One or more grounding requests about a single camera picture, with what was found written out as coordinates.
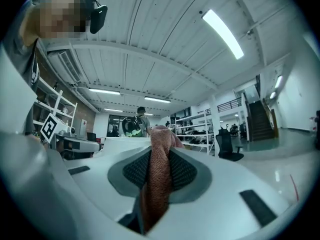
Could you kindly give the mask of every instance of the gray shirt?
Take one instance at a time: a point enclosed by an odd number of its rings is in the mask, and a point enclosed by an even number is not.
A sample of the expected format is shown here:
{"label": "gray shirt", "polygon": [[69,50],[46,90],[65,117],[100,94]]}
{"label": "gray shirt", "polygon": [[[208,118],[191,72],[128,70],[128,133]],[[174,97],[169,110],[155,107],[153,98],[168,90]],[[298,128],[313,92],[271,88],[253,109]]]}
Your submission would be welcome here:
{"label": "gray shirt", "polygon": [[[32,0],[27,0],[21,7],[8,29],[6,36],[3,38],[3,46],[22,78],[33,89],[33,91],[36,92],[40,77],[35,51],[37,41],[34,42],[33,45],[26,47],[19,34],[20,26],[30,6],[32,6]],[[33,114],[34,110],[32,107],[24,124],[24,133],[26,134],[30,134],[35,130]]]}
{"label": "gray shirt", "polygon": [[142,132],[142,137],[147,137],[147,128],[150,128],[150,121],[147,117],[143,116],[139,116],[139,118],[141,119],[142,123],[140,124],[140,129]]}

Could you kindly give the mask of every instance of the ceiling light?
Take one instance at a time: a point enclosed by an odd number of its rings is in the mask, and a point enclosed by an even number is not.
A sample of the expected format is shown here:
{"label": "ceiling light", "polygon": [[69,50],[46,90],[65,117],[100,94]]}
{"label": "ceiling light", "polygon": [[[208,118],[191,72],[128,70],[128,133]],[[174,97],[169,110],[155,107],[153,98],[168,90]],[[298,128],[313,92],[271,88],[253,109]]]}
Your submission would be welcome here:
{"label": "ceiling light", "polygon": [[104,93],[104,94],[120,95],[120,92],[119,92],[119,91],[113,91],[113,90],[101,90],[101,89],[92,89],[92,88],[89,88],[89,91],[95,92],[95,93]]}
{"label": "ceiling light", "polygon": [[244,52],[241,50],[241,47],[234,35],[213,10],[210,9],[205,15],[203,15],[202,19],[204,19],[205,22],[207,22],[220,35],[220,37],[222,37],[237,60],[244,55]]}
{"label": "ceiling light", "polygon": [[114,111],[114,112],[123,112],[122,110],[110,109],[110,108],[105,108],[104,110]]}
{"label": "ceiling light", "polygon": [[280,83],[281,83],[281,80],[282,80],[282,75],[279,75],[278,76],[278,79],[276,80],[276,83],[275,83],[275,87],[274,88],[278,88]]}
{"label": "ceiling light", "polygon": [[276,96],[276,92],[274,91],[273,93],[271,93],[270,99],[273,99],[275,96]]}
{"label": "ceiling light", "polygon": [[170,103],[170,100],[161,99],[161,98],[151,98],[151,97],[144,97],[145,100],[154,101],[154,102],[163,102],[163,103]]}

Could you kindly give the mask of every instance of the staircase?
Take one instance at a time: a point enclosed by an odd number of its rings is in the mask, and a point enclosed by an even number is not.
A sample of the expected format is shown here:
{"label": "staircase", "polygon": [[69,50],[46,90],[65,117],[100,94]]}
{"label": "staircase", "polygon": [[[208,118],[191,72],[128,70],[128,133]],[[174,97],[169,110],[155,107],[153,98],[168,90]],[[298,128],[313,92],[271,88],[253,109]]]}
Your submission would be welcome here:
{"label": "staircase", "polygon": [[249,104],[252,118],[252,140],[260,141],[273,139],[275,132],[271,128],[266,111],[261,101]]}

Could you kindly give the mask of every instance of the towel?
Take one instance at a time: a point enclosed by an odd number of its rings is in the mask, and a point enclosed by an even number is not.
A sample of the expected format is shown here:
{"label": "towel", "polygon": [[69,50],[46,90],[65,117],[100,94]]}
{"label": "towel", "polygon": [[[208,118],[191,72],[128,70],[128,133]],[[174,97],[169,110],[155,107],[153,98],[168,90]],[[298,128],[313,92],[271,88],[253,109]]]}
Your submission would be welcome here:
{"label": "towel", "polygon": [[145,185],[140,193],[140,207],[146,234],[165,214],[172,192],[169,150],[184,148],[178,137],[163,125],[151,131],[151,157]]}

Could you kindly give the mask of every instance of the person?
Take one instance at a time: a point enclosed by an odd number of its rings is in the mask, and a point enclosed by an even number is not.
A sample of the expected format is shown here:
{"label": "person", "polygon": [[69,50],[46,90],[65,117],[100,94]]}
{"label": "person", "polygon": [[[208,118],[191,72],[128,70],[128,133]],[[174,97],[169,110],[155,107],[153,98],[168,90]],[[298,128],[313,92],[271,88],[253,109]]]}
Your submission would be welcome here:
{"label": "person", "polygon": [[143,106],[138,107],[136,113],[138,114],[138,118],[140,119],[140,129],[142,132],[142,137],[147,137],[147,134],[151,135],[150,121],[147,117],[145,117],[146,109]]}
{"label": "person", "polygon": [[[13,65],[34,92],[40,77],[37,40],[76,37],[84,33],[94,9],[95,0],[46,0],[40,4],[27,0],[23,4],[2,43]],[[33,138],[34,130],[32,107],[22,131]]]}
{"label": "person", "polygon": [[119,131],[116,125],[114,125],[112,128],[112,137],[119,137]]}

